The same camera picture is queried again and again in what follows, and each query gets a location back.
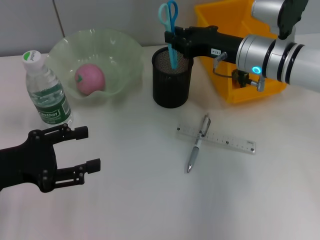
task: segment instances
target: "bottle cap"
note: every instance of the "bottle cap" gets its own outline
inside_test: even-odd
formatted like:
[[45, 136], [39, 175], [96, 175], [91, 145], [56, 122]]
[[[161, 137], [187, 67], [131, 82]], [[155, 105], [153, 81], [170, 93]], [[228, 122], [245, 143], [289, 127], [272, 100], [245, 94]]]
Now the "bottle cap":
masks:
[[28, 73], [38, 72], [42, 69], [44, 61], [41, 59], [41, 53], [35, 50], [27, 51], [22, 55], [24, 69]]

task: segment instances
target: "yellow plastic bin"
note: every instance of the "yellow plastic bin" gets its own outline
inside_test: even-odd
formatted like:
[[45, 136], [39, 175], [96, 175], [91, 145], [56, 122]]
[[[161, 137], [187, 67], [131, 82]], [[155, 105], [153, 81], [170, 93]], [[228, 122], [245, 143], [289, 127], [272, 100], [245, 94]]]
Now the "yellow plastic bin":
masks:
[[[195, 6], [197, 26], [218, 26], [218, 32], [244, 38], [249, 34], [256, 34], [269, 38], [277, 38], [271, 34], [269, 26], [251, 17], [251, 7], [254, 0], [224, 0], [209, 4]], [[264, 92], [258, 92], [254, 86], [240, 88], [231, 78], [220, 77], [213, 74], [213, 59], [201, 57], [201, 61], [212, 78], [213, 85], [227, 103], [246, 102], [282, 92], [286, 88], [285, 83], [277, 80], [266, 79]], [[216, 72], [231, 76], [236, 69], [235, 64], [221, 62]], [[258, 80], [259, 77], [250, 74], [250, 78]]]

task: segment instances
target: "water bottle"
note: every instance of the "water bottle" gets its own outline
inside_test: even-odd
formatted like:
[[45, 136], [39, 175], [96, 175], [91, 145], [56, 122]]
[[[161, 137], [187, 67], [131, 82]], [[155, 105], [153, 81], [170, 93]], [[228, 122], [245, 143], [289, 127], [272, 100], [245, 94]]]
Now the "water bottle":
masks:
[[64, 89], [55, 73], [44, 65], [38, 51], [22, 56], [26, 89], [45, 125], [50, 128], [72, 123], [72, 113]]

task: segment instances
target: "silver pen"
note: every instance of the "silver pen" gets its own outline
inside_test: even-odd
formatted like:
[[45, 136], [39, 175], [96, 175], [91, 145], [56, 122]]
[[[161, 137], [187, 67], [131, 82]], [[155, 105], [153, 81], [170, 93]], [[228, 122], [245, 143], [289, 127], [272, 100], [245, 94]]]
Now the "silver pen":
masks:
[[202, 127], [197, 135], [197, 138], [195, 140], [195, 144], [193, 146], [190, 158], [189, 158], [189, 163], [188, 163], [188, 167], [186, 169], [187, 173], [190, 173], [191, 169], [194, 167], [198, 153], [199, 153], [199, 149], [200, 149], [200, 145], [202, 142], [202, 139], [206, 136], [209, 126], [211, 124], [211, 120], [209, 117], [209, 114], [204, 116], [204, 120], [202, 123]]

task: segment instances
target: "pink ball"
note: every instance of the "pink ball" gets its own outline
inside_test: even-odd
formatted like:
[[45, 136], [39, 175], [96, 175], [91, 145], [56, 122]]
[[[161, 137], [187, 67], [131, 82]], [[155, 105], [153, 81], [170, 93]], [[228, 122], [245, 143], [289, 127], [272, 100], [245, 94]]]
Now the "pink ball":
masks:
[[75, 72], [76, 87], [85, 95], [105, 89], [105, 76], [101, 69], [94, 64], [82, 65]]

